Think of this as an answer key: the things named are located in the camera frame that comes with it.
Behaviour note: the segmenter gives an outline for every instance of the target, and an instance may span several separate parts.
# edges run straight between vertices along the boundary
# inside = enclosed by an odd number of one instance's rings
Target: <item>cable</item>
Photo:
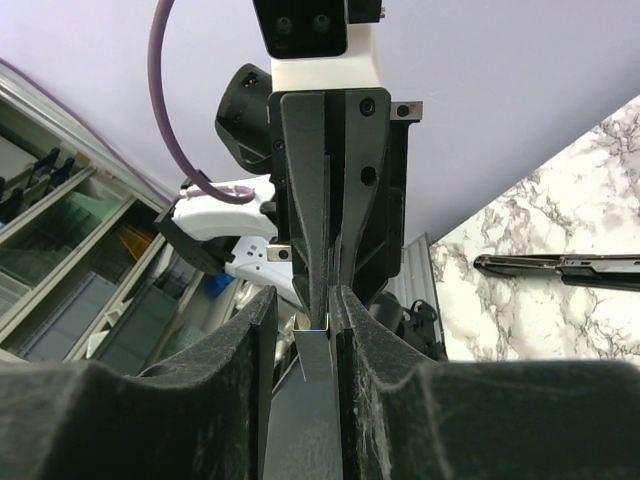
[[[35,88],[42,95],[47,97],[51,102],[53,102],[60,110],[64,111],[67,115],[73,118],[76,122],[78,122],[87,132],[95,137],[100,144],[107,149],[107,151],[118,161],[120,162],[129,172],[133,174],[145,187],[149,189],[154,195],[156,195],[159,199],[161,199],[165,204],[169,204],[170,200],[160,193],[157,188],[155,188],[145,177],[142,175],[133,165],[129,164],[123,157],[120,155],[110,144],[107,142],[102,135],[98,133],[98,131],[89,124],[86,120],[84,120],[80,115],[74,112],[70,107],[62,103],[53,93],[48,91],[45,87],[31,78],[29,75],[24,73],[18,67],[9,63],[7,60],[0,58],[0,65],[4,66],[15,75],[20,77],[26,83],[28,83],[31,87]]]
[[[245,187],[243,185],[223,185],[220,187],[216,187],[218,190],[220,190],[223,193],[230,193],[230,194],[241,194],[241,195],[245,195],[245,196],[249,196],[252,195],[255,197],[255,191],[253,190],[253,188],[251,187]],[[207,195],[205,192],[203,192],[202,190],[198,189],[184,189],[184,190],[180,190],[180,192],[178,193],[178,195],[176,195],[176,197],[174,198],[174,202],[177,200],[181,200],[183,198],[198,198],[198,197],[205,197],[205,196],[209,196]]]
[[[151,25],[151,33],[149,35],[149,49],[147,51],[147,76],[149,81],[149,93],[151,94],[151,105],[153,113],[156,117],[158,129],[162,135],[167,149],[173,156],[180,170],[193,181],[195,185],[200,187],[205,194],[212,196],[216,200],[234,205],[243,205],[251,202],[255,198],[255,192],[243,195],[233,195],[225,193],[211,185],[204,176],[198,172],[189,159],[182,151],[178,139],[176,138],[169,114],[167,113],[167,105],[165,103],[164,91],[162,88],[162,43],[164,41],[164,33],[167,28],[169,14],[173,7],[174,0],[158,0],[156,11],[153,16]]]

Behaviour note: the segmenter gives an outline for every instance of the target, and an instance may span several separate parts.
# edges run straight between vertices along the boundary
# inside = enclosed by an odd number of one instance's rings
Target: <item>small metal object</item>
[[[333,377],[333,359],[329,341],[329,315],[322,330],[311,330],[311,321],[296,313],[293,336],[296,340],[302,374],[307,382],[322,382]]]
[[[278,243],[267,245],[267,260],[269,262],[290,262],[291,245]]]
[[[422,102],[391,102],[391,120],[422,120]]]

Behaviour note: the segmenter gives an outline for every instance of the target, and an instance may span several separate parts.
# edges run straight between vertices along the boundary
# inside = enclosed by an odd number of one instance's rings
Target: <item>marble countertop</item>
[[[490,278],[473,268],[480,254],[640,254],[639,118],[640,97],[432,245],[452,360],[640,366],[640,293]]]

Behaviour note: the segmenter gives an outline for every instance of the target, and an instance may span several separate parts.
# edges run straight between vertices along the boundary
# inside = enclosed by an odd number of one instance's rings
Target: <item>metal tongs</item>
[[[473,266],[484,275],[559,275],[565,285],[640,292],[640,255],[480,255]]]

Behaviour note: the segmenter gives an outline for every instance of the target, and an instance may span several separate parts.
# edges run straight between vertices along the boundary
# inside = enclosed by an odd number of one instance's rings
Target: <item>screw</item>
[[[406,105],[400,105],[396,110],[396,113],[399,117],[404,118],[409,115],[409,107],[407,107]]]
[[[276,20],[276,30],[280,35],[289,35],[293,30],[293,23],[289,17],[280,17]]]
[[[316,15],[311,26],[318,33],[326,33],[331,28],[331,19],[326,15]]]
[[[360,113],[362,113],[365,117],[370,117],[376,112],[376,102],[371,98],[365,98],[362,102],[360,102]]]

